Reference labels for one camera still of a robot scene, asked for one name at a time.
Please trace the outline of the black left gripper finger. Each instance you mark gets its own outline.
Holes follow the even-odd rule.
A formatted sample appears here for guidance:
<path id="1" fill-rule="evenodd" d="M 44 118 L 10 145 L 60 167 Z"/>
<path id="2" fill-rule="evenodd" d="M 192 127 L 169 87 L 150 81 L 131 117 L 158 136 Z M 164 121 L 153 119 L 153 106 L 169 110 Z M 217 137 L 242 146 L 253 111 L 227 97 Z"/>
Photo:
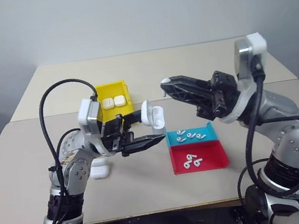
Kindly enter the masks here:
<path id="1" fill-rule="evenodd" d="M 133 139 L 133 141 L 123 144 L 121 155 L 123 157 L 127 157 L 130 154 L 145 151 L 161 142 L 164 138 L 165 134 L 154 134 L 145 135 L 141 136 L 140 138 Z"/>
<path id="2" fill-rule="evenodd" d="M 132 126 L 132 124 L 135 124 L 136 122 L 140 123 L 142 122 L 141 118 L 141 110 L 129 113 L 128 115 L 125 115 L 123 117 L 123 123 L 124 123 L 124 130 L 129 130 Z"/>

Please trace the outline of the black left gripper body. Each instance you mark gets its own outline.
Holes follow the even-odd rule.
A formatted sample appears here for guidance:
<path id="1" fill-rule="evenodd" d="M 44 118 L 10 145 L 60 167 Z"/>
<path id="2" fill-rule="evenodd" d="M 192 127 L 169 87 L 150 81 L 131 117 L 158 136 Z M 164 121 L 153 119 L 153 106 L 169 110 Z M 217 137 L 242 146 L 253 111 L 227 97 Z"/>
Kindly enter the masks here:
<path id="1" fill-rule="evenodd" d="M 129 156 L 131 154 L 127 144 L 134 140 L 134 133 L 129 128 L 124 127 L 124 117 L 116 115 L 116 117 L 103 124 L 103 137 L 101 141 L 109 152 L 121 153 L 121 155 Z"/>

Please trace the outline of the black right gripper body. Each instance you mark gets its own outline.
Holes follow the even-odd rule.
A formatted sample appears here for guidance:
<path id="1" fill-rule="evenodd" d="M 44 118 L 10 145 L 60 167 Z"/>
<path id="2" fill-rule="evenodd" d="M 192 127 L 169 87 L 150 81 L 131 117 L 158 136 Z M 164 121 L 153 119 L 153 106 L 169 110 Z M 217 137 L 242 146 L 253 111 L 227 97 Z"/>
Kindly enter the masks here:
<path id="1" fill-rule="evenodd" d="M 215 71 L 210 80 L 212 91 L 212 110 L 214 117 L 223 118 L 230 114 L 236 105 L 240 92 L 234 76 Z"/>

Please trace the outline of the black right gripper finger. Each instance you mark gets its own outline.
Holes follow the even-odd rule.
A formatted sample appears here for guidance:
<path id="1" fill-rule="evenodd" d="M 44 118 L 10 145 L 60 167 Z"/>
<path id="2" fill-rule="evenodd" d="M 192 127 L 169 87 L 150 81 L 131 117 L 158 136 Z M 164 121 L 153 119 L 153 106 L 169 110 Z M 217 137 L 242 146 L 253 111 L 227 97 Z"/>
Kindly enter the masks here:
<path id="1" fill-rule="evenodd" d="M 181 89 L 171 89 L 165 93 L 173 99 L 193 105 L 196 107 L 196 116 L 213 121 L 215 119 L 212 109 L 212 96 L 208 94 L 197 94 Z"/>
<path id="2" fill-rule="evenodd" d="M 165 91 L 177 88 L 185 91 L 194 92 L 200 95 L 211 95 L 212 92 L 210 86 L 211 84 L 209 81 L 199 80 L 184 75 L 168 77 L 163 79 L 160 83 L 160 88 L 163 90 L 164 93 Z"/>

